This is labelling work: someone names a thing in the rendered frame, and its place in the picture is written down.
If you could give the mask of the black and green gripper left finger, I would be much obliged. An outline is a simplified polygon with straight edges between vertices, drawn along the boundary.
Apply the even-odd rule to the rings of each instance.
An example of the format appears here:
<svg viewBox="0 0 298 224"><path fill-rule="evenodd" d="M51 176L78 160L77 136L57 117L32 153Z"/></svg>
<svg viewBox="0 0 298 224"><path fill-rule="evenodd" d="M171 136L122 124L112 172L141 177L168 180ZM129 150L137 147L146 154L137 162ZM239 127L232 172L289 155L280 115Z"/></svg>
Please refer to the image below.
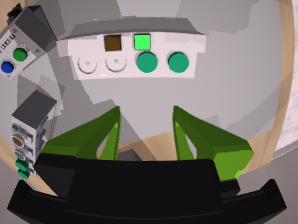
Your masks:
<svg viewBox="0 0 298 224"><path fill-rule="evenodd" d="M97 159L97 149L108 135L99 160L117 160L120 128L120 106L116 106L100 117L47 141L40 153Z"/></svg>

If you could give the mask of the green screw cap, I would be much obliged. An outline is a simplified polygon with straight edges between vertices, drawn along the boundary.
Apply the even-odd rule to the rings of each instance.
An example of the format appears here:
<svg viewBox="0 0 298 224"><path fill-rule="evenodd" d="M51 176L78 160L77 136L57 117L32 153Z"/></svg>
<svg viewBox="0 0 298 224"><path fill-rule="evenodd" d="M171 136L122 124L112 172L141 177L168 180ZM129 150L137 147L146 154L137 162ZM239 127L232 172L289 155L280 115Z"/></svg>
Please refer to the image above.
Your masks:
<svg viewBox="0 0 298 224"><path fill-rule="evenodd" d="M15 165L22 171L27 171L29 164L25 160L17 159Z"/></svg>
<svg viewBox="0 0 298 224"><path fill-rule="evenodd" d="M136 63L140 71L144 73L150 73L157 68L158 60L154 53L150 51L144 51L139 54Z"/></svg>
<svg viewBox="0 0 298 224"><path fill-rule="evenodd" d="M184 53L175 52L169 56L168 65L173 72L182 73L187 70L189 59Z"/></svg>
<svg viewBox="0 0 298 224"><path fill-rule="evenodd" d="M18 170L17 172L21 177L28 179L30 176L30 173L28 171L22 171L21 169Z"/></svg>

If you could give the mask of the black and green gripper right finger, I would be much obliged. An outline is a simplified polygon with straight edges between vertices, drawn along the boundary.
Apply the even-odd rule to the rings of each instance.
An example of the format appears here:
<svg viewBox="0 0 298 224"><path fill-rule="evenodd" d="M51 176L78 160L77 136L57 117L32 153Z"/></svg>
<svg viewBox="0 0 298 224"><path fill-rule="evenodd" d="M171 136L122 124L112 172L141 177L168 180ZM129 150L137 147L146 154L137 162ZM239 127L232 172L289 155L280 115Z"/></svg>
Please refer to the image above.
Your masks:
<svg viewBox="0 0 298 224"><path fill-rule="evenodd" d="M179 106L173 107L172 122L177 160L195 159L187 135L196 148L196 159L213 160L221 182L237 180L253 158L254 152L247 140L201 120Z"/></svg>

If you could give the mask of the grey flat mat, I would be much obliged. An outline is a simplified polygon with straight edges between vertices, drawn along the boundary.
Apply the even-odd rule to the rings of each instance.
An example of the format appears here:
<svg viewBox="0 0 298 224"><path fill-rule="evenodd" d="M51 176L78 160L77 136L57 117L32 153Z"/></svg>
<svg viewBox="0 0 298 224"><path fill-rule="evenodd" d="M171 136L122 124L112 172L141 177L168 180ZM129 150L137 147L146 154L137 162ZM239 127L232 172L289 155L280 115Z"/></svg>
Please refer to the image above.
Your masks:
<svg viewBox="0 0 298 224"><path fill-rule="evenodd" d="M282 73L278 0L33 0L27 6L37 5L57 41L173 29L207 35L206 50L197 53L194 78L74 80L69 56L59 57L57 46L11 80L0 74L0 134L14 150L11 115L35 90L57 101L50 139L116 106L119 145L172 131L173 106L245 140L273 129Z"/></svg>

